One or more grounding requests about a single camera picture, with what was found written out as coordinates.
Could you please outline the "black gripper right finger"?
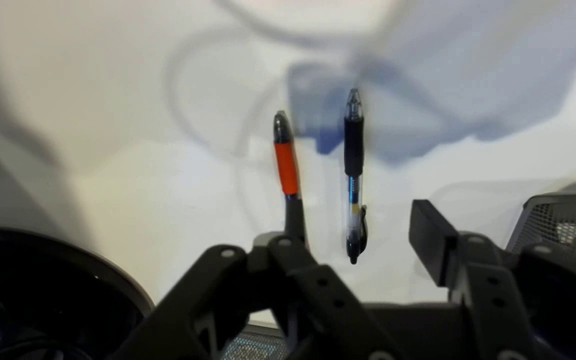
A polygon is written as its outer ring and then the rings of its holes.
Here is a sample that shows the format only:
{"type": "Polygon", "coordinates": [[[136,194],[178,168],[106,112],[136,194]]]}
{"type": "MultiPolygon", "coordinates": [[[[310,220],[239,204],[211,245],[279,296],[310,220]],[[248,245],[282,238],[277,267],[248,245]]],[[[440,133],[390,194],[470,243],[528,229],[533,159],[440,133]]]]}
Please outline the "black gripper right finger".
{"type": "Polygon", "coordinates": [[[459,232],[430,200],[414,200],[410,247],[444,304],[414,320],[422,360],[576,360],[576,257],[562,247],[518,255],[459,232]]]}

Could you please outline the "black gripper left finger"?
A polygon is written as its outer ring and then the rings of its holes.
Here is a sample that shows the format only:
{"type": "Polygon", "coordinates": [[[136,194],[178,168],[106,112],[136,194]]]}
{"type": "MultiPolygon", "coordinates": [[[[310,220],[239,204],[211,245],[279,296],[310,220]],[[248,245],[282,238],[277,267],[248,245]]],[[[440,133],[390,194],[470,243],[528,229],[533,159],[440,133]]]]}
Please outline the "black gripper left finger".
{"type": "Polygon", "coordinates": [[[209,248],[112,360],[219,360],[251,317],[271,311],[289,360],[403,360],[403,350],[306,245],[305,206],[287,198],[282,232],[209,248]]]}

